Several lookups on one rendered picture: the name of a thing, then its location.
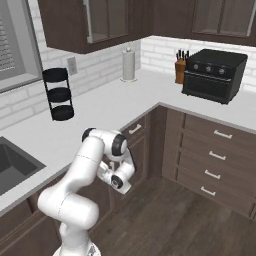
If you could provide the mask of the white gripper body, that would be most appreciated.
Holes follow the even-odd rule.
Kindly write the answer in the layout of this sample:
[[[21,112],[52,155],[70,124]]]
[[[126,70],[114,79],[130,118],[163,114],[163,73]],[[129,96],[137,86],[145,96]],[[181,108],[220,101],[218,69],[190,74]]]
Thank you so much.
[[[111,178],[114,175],[114,171],[108,167],[104,162],[101,162],[97,171],[97,176],[106,184],[111,183]]]

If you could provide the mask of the dark wood drawer front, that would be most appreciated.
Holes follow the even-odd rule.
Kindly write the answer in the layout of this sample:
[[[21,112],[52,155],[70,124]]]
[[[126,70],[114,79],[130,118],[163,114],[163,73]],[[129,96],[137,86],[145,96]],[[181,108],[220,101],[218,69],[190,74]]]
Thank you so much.
[[[194,155],[204,158],[208,162],[217,165],[225,165],[249,176],[256,175],[256,156],[250,157],[230,147],[221,147],[216,143],[203,141],[187,134],[183,135],[182,148]],[[226,160],[223,161],[210,156],[209,151],[213,151],[221,156],[226,156]]]
[[[233,148],[238,148],[246,152],[256,154],[256,135],[216,122],[202,119],[192,115],[186,115],[185,128],[201,136],[213,139]],[[232,134],[232,139],[227,139],[215,135],[214,130],[221,133]]]
[[[179,166],[190,174],[197,175],[199,178],[212,182],[220,188],[230,189],[247,197],[256,197],[256,184],[253,181],[231,174],[221,167],[207,164],[185,153],[182,153],[180,156]],[[221,178],[218,180],[206,175],[204,173],[206,169],[216,175],[220,174]]]
[[[184,185],[185,187],[193,190],[200,195],[207,197],[223,206],[229,207],[232,210],[249,217],[255,206],[254,202],[244,196],[229,192],[224,188],[220,188],[214,185],[212,182],[206,181],[203,178],[199,178],[197,175],[190,174],[188,171],[179,170],[177,174],[177,182]],[[204,186],[207,190],[216,191],[216,196],[211,196],[200,188]]]
[[[132,135],[129,134],[129,130],[134,129],[137,124],[140,124],[142,126],[141,129]],[[148,129],[148,116],[144,115],[141,118],[134,121],[133,123],[129,124],[126,128],[123,128],[121,132],[126,137],[127,141],[131,143],[137,140],[139,137],[141,137],[147,131],[147,129]]]

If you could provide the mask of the dark wood cupboard door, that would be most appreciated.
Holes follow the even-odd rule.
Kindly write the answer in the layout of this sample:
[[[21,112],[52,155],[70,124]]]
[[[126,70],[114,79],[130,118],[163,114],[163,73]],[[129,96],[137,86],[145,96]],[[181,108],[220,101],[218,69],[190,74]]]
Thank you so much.
[[[144,179],[145,171],[146,171],[146,160],[147,160],[146,148],[147,148],[146,136],[140,136],[139,138],[134,139],[129,143],[129,149],[132,154],[136,171],[134,175],[131,177],[131,179],[129,180],[132,187],[125,195],[122,195],[115,190],[111,191],[111,194],[113,196],[114,207],[117,207],[122,201],[127,199],[130,196],[130,194],[138,187],[139,183]]]
[[[0,256],[52,256],[61,245],[57,223],[32,196],[0,217]]]

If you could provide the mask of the black three-tier stand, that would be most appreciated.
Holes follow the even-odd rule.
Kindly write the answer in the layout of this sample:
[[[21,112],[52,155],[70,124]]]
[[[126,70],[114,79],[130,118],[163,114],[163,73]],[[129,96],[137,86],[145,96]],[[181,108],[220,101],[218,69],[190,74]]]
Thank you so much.
[[[48,105],[53,121],[66,121],[74,116],[72,94],[66,68],[51,68],[42,72]],[[48,83],[65,82],[66,86],[49,89]]]

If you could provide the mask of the grey sink basin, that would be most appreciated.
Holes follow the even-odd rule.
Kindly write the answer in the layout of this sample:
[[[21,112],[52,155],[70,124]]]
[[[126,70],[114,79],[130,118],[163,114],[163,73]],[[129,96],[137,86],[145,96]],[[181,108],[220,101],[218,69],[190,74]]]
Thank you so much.
[[[42,162],[0,137],[0,196],[43,168]]]

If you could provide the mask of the white paper towel roll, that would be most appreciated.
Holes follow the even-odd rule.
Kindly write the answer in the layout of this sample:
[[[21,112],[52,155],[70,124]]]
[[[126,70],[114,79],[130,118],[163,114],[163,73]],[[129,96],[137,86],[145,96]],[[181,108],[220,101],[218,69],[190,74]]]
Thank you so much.
[[[127,47],[122,52],[123,73],[121,80],[124,82],[135,81],[135,52]]]

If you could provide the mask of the brown wooden knife block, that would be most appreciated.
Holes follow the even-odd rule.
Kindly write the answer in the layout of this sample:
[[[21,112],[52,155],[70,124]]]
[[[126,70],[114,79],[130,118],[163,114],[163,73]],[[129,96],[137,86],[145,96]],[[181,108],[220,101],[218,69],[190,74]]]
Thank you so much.
[[[184,82],[185,68],[186,68],[186,61],[185,60],[178,60],[175,63],[175,74],[176,74],[175,82],[177,84],[182,84]]]

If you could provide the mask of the black toaster oven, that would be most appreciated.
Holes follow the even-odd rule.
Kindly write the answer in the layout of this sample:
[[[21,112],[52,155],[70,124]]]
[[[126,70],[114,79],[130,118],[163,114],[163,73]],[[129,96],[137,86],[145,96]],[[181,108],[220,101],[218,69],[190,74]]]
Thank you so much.
[[[248,56],[202,49],[186,61],[182,93],[228,104],[238,93]]]

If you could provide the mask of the grey framed window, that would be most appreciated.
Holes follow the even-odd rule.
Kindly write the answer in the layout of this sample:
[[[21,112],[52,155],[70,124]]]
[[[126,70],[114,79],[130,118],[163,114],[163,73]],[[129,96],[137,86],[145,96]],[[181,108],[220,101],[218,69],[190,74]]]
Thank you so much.
[[[0,94],[41,79],[28,0],[0,0]]]

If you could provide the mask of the grey wall socket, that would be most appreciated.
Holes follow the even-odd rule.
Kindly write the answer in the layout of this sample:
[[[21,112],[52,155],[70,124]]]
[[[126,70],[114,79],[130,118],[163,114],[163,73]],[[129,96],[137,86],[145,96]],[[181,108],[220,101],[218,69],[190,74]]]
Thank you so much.
[[[68,71],[70,75],[75,75],[77,73],[77,64],[76,64],[76,58],[71,57],[67,59],[68,64]]]

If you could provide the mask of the dark wood wall cupboards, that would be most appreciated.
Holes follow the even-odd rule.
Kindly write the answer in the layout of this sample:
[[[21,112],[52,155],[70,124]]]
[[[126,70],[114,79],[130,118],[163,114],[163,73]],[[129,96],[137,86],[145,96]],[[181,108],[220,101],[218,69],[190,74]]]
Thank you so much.
[[[38,0],[46,44],[87,54],[152,34],[153,0]]]
[[[256,0],[155,0],[153,31],[256,47]]]

